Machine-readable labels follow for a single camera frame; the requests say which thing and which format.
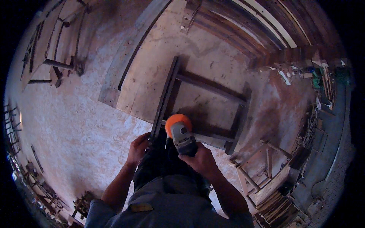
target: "concrete floor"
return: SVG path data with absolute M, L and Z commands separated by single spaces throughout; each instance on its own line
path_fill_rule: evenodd
M 31 145 L 34 146 L 46 182 L 71 208 L 71 211 L 64 211 L 65 214 L 72 214 L 73 201 L 85 190 L 100 197 L 126 161 L 130 142 L 151 130 L 151 124 L 98 101 L 105 74 L 120 46 L 120 37 L 138 16 L 128 12 L 142 7 L 134 1 L 96 4 L 94 11 L 86 15 L 80 41 L 80 55 L 87 60 L 85 73 L 82 77 L 72 73 L 57 89 L 48 84 L 31 84 L 21 92 L 22 58 L 39 18 L 33 19 L 14 55 L 5 102 L 9 100 L 21 113 L 17 116 L 21 116 L 19 121 L 22 122 L 19 132 L 22 152 L 18 159 L 24 166 L 27 160 L 36 164 L 31 150 Z M 49 78 L 49 72 L 49 66 L 42 66 L 34 78 Z M 250 107 L 248 120 L 248 126 L 261 131 L 247 129 L 247 137 L 240 143 L 242 155 L 252 152 L 254 146 L 249 142 L 258 141 L 262 136 L 273 137 L 280 147 L 291 151 L 307 102 L 311 100 L 309 81 L 297 78 L 292 86 L 286 86 L 277 74 L 262 81 L 263 90 L 256 98 L 257 105 Z M 229 156 L 220 149 L 209 148 L 224 176 L 241 189 L 236 170 L 228 165 Z M 279 155 L 274 159 L 279 166 L 285 160 Z M 260 162 L 245 168 L 255 180 L 258 179 L 257 169 L 265 165 Z M 218 213 L 223 214 L 214 191 L 211 199 Z

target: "wood scrap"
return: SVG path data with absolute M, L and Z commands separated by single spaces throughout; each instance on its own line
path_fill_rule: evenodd
M 201 0 L 188 0 L 184 9 L 184 15 L 180 26 L 180 32 L 188 34 L 189 29 L 195 19 L 196 13 L 200 8 Z

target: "wooden beam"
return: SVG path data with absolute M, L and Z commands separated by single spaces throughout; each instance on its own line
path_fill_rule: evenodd
M 247 105 L 247 100 L 241 94 L 237 93 L 236 91 L 232 91 L 231 89 L 218 84 L 214 83 L 211 80 L 204 79 L 203 77 L 197 75 L 182 75 L 177 74 L 176 79 L 186 82 L 188 84 L 194 85 L 196 87 L 208 90 L 214 94 L 220 95 L 232 101 L 235 101 L 242 105 Z
M 269 148 L 266 148 L 266 158 L 268 163 L 268 178 L 272 179 L 273 175 L 273 162 L 272 162 L 272 154 L 271 151 L 269 151 Z
M 240 172 L 243 174 L 243 176 L 246 178 L 246 180 L 256 189 L 256 191 L 260 191 L 261 188 L 256 184 L 256 182 L 242 169 L 242 167 L 239 167 Z
M 105 76 L 99 101 L 113 108 L 120 95 L 120 87 L 146 34 L 172 0 L 153 0 L 125 34 Z

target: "lumber stack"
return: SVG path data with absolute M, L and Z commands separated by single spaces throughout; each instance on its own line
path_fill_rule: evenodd
M 263 227 L 283 227 L 299 212 L 294 204 L 278 191 L 257 205 L 257 210 L 255 217 Z
M 184 12 L 182 32 L 198 26 L 252 59 L 312 45 L 336 44 L 343 50 L 332 22 L 315 1 L 188 0 Z

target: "dark wooden strip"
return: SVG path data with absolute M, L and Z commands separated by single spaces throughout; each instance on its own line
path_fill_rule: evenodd
M 252 33 L 270 53 L 284 48 L 282 43 L 266 26 L 231 0 L 203 0 L 201 8 L 219 13 L 237 22 L 240 26 Z
M 223 41 L 227 42 L 228 44 L 232 45 L 233 47 L 237 48 L 241 51 L 245 56 L 248 58 L 255 58 L 256 56 L 249 52 L 246 48 L 242 47 L 239 43 L 235 40 L 231 39 L 229 35 L 223 33 L 219 29 L 217 29 L 216 25 L 211 25 L 211 21 L 205 19 L 198 13 L 195 17 L 193 25 L 215 35 L 216 37 L 222 39 Z
M 116 107 L 120 95 L 120 87 L 137 53 L 145 35 L 172 0 L 153 0 L 142 12 L 132 28 L 126 31 L 110 67 L 105 76 L 104 84 L 99 94 L 99 101 Z
M 306 9 L 308 15 L 318 28 L 324 44 L 332 45 L 341 42 L 332 21 L 328 18 L 326 12 L 320 7 L 319 3 L 307 0 L 300 0 L 300 3 Z
M 204 8 L 200 10 L 200 14 L 207 20 L 211 20 L 213 23 L 219 25 L 222 29 L 228 31 L 228 34 L 230 34 L 230 38 L 232 40 L 240 43 L 241 46 L 245 47 L 254 55 L 261 56 L 269 53 L 263 45 L 257 42 L 252 36 L 243 31 L 242 28 L 238 27 L 233 22 L 230 22 L 222 16 Z
M 256 0 L 284 27 L 298 46 L 309 45 L 306 36 L 289 12 L 276 0 Z
M 319 31 L 299 1 L 281 1 L 298 20 L 312 45 L 321 43 Z
M 242 105 L 247 105 L 247 100 L 241 94 L 233 91 L 221 84 L 218 84 L 212 80 L 208 80 L 201 76 L 192 73 L 178 74 L 176 79 L 194 85 L 196 87 L 205 89 L 209 92 L 215 93 L 234 102 Z

